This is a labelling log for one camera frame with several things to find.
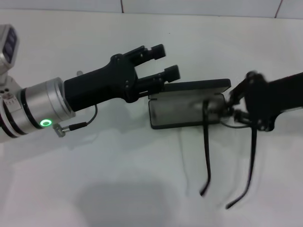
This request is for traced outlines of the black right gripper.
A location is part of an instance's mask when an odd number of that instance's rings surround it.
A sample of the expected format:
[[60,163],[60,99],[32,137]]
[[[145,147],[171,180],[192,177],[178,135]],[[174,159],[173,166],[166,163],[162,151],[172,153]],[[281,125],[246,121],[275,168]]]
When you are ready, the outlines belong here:
[[236,123],[259,131],[272,131],[281,113],[303,107],[303,74],[268,82],[262,74],[250,71],[229,95],[228,106],[239,105],[245,97],[248,113],[233,107],[228,109]]

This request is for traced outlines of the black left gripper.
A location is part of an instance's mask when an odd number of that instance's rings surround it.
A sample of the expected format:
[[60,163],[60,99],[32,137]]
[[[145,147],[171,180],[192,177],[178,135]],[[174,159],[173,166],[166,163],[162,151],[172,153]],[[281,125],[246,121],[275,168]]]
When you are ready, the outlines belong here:
[[178,66],[171,66],[163,72],[141,79],[137,77],[135,66],[165,56],[163,44],[150,50],[140,46],[124,56],[114,55],[105,67],[64,81],[66,101],[76,112],[114,98],[131,103],[138,100],[136,93],[139,97],[157,94],[164,89],[166,82],[180,79]]

